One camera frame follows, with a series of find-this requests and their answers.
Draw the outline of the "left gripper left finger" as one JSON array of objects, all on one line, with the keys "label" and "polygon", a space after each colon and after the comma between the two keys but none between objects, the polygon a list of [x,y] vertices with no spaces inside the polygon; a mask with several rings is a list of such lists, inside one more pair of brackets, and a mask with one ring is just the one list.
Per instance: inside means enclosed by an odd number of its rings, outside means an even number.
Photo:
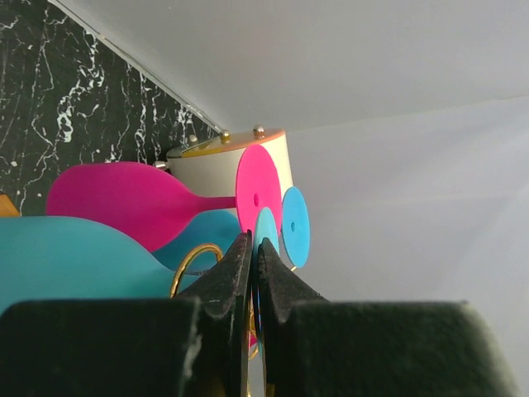
[{"label": "left gripper left finger", "polygon": [[252,237],[171,299],[54,299],[1,317],[4,396],[244,396]]}]

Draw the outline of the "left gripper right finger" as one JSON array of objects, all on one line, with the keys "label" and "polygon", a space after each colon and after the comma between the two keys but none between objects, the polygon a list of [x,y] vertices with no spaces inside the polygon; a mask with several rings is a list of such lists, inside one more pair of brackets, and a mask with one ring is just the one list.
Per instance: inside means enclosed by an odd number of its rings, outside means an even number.
[{"label": "left gripper right finger", "polygon": [[331,302],[260,244],[255,269],[268,396],[516,396],[467,302]]}]

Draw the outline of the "blue wine glass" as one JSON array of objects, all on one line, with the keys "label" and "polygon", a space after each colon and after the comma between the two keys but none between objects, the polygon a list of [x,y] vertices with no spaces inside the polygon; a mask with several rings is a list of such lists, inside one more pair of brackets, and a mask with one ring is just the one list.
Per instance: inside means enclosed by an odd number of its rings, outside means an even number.
[{"label": "blue wine glass", "polygon": [[200,256],[176,280],[179,266],[168,269],[137,241],[101,223],[58,216],[2,218],[1,309],[34,299],[167,298],[216,262],[212,252]]},{"label": "blue wine glass", "polygon": [[[168,269],[177,270],[194,247],[213,243],[227,251],[240,231],[238,220],[228,211],[207,211],[197,215],[173,241],[154,251],[153,255]],[[290,262],[296,267],[304,266],[310,251],[310,222],[306,201],[295,186],[288,188],[283,198],[281,234]]]}]

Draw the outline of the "pink wine glass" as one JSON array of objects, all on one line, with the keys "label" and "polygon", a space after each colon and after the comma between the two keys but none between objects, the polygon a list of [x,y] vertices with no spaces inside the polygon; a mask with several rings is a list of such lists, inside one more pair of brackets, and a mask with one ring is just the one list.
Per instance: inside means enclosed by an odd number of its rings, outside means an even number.
[{"label": "pink wine glass", "polygon": [[242,153],[230,196],[195,194],[165,171],[139,162],[75,165],[51,185],[45,212],[100,222],[125,233],[148,251],[173,241],[200,213],[234,209],[242,231],[255,230],[264,209],[281,228],[282,194],[277,168],[260,145]]}]

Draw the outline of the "white cylindrical container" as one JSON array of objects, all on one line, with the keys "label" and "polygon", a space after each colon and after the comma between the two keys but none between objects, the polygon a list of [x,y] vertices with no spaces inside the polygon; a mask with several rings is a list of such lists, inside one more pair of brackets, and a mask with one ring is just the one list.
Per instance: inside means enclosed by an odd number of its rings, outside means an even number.
[{"label": "white cylindrical container", "polygon": [[281,193],[293,186],[286,131],[265,129],[256,125],[247,132],[230,133],[200,141],[191,135],[188,146],[169,150],[154,167],[171,173],[195,194],[214,197],[228,196],[235,189],[236,170],[241,155],[249,146],[261,145],[272,157],[278,171]]}]

